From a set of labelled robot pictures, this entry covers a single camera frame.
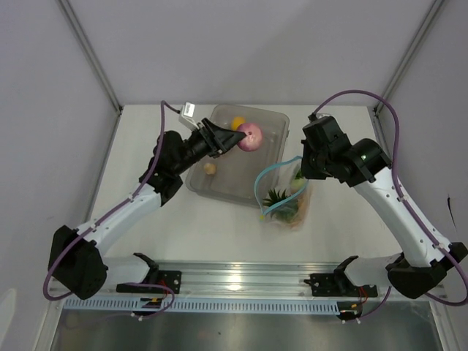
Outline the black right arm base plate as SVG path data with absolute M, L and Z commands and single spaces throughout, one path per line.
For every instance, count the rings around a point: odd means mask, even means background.
M 314 297 L 376 298 L 378 296 L 376 286 L 358 287 L 345 276 L 337 276 L 334 273 L 311 273 L 303 283 L 310 286 Z

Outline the clear zip top bag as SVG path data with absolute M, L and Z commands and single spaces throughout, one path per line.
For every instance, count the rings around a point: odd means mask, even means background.
M 303 176 L 302 157 L 294 156 L 262 170 L 254 181 L 254 198 L 265 224 L 298 230 L 309 210 L 312 185 Z

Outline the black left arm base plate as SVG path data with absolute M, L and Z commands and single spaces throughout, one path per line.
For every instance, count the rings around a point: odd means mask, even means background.
M 163 287 L 172 290 L 176 295 L 180 293 L 182 282 L 181 271 L 150 272 L 141 283 L 118 284 L 117 293 L 164 294 L 168 293 Z

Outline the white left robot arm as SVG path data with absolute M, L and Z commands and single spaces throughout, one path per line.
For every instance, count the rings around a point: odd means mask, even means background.
M 43 294 L 52 278 L 67 288 L 67 295 L 86 300 L 106 284 L 120 293 L 162 293 L 159 265 L 141 253 L 104 260 L 105 253 L 144 216 L 164 206 L 181 188 L 181 174 L 203 157 L 216 158 L 237 146 L 246 133 L 218 127 L 204 118 L 187 139 L 175 131 L 162 131 L 154 156 L 139 184 L 118 205 L 75 229 L 64 225 L 53 235 Z

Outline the purple toy onion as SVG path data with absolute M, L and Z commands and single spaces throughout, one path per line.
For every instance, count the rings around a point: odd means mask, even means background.
M 256 151 L 263 143 L 263 132 L 255 123 L 243 123 L 237 128 L 238 132 L 243 132 L 245 138 L 238 143 L 242 151 Z

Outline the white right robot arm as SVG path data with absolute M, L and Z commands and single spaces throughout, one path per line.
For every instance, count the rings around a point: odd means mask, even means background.
M 311 114 L 301 173 L 307 179 L 335 178 L 354 189 L 376 211 L 401 247 L 387 257 L 351 256 L 334 270 L 334 287 L 350 295 L 364 285 L 393 287 L 411 299 L 427 295 L 467 256 L 430 224 L 392 177 L 392 164 L 380 145 L 364 138 L 351 143 L 333 116 Z

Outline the white toy radish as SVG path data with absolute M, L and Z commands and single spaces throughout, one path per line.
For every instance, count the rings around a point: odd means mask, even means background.
M 290 182 L 290 191 L 292 194 L 298 192 L 307 180 L 303 177 L 301 169 L 298 169 L 297 173 L 293 176 Z

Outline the yellow toy lemon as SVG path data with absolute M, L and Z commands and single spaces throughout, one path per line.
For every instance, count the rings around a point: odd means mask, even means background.
M 244 124 L 246 119 L 243 116 L 236 116 L 231 121 L 231 129 L 236 131 L 240 125 Z

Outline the toy pineapple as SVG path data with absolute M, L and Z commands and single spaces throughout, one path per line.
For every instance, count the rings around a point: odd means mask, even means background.
M 304 189 L 292 194 L 287 190 L 269 189 L 262 201 L 262 220 L 291 229 L 303 223 Z

